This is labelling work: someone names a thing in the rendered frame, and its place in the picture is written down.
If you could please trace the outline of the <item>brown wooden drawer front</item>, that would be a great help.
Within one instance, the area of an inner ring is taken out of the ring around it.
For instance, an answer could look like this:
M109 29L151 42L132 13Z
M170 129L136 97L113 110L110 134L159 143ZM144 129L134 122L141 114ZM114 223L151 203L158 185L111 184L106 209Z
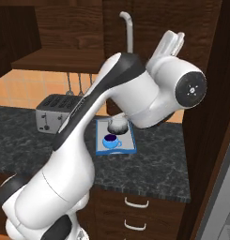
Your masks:
M136 216L140 218L181 218L185 208L183 202L173 202L150 197L121 193L117 191L95 189L96 204L98 207L107 207L110 210L120 212L126 216ZM148 208L140 209L125 205L124 199L128 198L131 203L145 204L149 201Z
M143 232L127 229L124 220L132 226L143 227ZM97 216L97 240L176 240L178 226L163 220L151 220L141 217Z

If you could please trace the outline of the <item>blue mug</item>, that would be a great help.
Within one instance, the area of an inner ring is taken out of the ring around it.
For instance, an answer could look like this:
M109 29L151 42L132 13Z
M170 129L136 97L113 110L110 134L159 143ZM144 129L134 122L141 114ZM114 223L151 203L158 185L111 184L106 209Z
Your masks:
M114 149L117 147L120 147L122 145L122 142L117 138L114 134L107 134L102 139L102 144L104 147L108 149Z

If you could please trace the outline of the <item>tall brown wooden cabinet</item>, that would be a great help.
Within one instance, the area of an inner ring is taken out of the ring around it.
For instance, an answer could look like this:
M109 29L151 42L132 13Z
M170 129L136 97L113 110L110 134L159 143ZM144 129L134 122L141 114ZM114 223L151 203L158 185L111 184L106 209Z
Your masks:
M207 94L185 111L183 136L191 201L176 240L194 240L230 142L230 0L222 0L207 66Z

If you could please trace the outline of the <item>silver toaster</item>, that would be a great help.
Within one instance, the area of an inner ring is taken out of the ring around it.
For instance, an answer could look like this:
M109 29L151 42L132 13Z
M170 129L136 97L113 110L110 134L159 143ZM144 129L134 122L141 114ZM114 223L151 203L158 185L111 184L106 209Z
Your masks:
M51 94L36 107L36 122L39 132L55 134L81 100L79 96Z

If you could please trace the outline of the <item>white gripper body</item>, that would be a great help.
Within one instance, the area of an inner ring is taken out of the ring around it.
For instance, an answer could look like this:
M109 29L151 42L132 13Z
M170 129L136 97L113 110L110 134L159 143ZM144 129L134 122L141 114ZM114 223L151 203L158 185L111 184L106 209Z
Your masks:
M155 58L166 56L177 56L184 44L185 34L183 32L175 33L167 30L161 38L156 50L152 56Z

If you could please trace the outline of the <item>grey kitchen appliance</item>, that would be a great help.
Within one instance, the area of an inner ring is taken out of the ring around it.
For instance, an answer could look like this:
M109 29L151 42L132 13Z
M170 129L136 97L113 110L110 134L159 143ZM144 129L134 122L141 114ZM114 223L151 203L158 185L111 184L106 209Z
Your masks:
M230 240L230 143L195 240Z

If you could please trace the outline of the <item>blue tray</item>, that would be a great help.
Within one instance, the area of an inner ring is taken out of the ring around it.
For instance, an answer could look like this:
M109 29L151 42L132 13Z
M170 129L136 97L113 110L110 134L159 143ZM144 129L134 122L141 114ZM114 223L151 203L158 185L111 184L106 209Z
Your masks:
M128 123L128 131L122 135L116 135L122 142L120 147L108 149L103 146L102 139L105 135L111 134L108 130L108 118L99 119L96 121L96 155L111 155L111 154L135 154L137 152L136 143L134 140L132 127Z

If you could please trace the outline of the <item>brown wooden cabinet door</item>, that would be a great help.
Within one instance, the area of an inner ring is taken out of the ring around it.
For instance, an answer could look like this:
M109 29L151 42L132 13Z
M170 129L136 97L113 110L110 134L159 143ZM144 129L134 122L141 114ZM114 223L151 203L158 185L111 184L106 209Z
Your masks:
M133 51L144 62L171 30L185 34L178 56L206 70L221 5L222 0L102 0L104 54L127 50L126 25L119 17L125 11L133 23Z

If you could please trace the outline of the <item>dark brown wall cabinet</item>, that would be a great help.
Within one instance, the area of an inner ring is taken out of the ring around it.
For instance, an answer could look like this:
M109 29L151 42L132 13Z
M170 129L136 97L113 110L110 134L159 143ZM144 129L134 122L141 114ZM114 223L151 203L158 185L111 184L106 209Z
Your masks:
M0 78L13 69L36 69L40 49L35 8L0 1Z

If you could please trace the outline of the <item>brown wooden wall cabinet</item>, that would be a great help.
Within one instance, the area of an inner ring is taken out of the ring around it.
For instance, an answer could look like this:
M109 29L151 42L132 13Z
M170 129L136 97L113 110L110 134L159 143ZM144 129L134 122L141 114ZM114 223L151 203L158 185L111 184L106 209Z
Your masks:
M12 63L15 69L97 73L105 60L102 0L59 0L35 7L41 48Z

